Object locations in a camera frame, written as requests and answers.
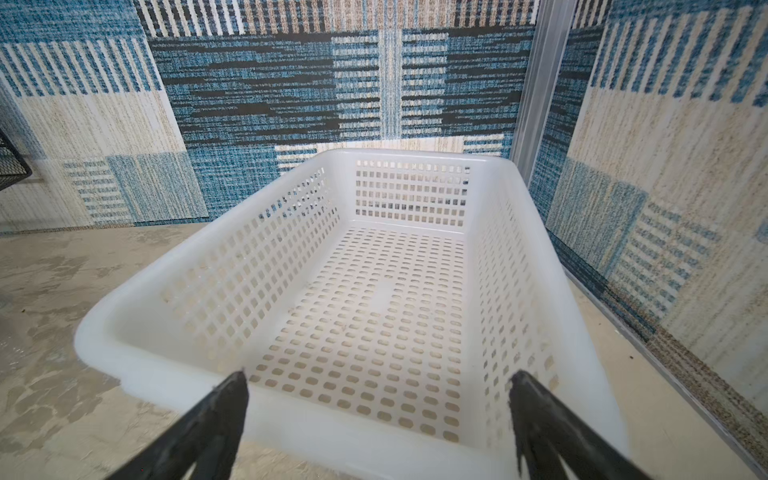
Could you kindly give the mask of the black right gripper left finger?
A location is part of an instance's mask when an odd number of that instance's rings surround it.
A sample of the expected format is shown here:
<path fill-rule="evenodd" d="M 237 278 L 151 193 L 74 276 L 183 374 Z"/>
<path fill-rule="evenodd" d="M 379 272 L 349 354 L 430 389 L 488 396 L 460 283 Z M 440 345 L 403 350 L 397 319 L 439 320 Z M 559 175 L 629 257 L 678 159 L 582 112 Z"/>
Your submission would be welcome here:
<path fill-rule="evenodd" d="M 111 479 L 228 479 L 244 431 L 246 376 L 235 371 Z"/>

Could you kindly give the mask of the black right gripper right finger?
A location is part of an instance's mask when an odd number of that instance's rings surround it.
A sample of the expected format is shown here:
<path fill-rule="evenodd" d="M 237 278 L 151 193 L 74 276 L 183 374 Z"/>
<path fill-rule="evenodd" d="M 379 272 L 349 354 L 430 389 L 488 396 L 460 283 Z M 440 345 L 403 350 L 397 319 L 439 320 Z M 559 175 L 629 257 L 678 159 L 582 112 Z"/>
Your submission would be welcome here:
<path fill-rule="evenodd" d="M 531 479 L 646 479 L 530 373 L 511 377 L 516 460 Z"/>

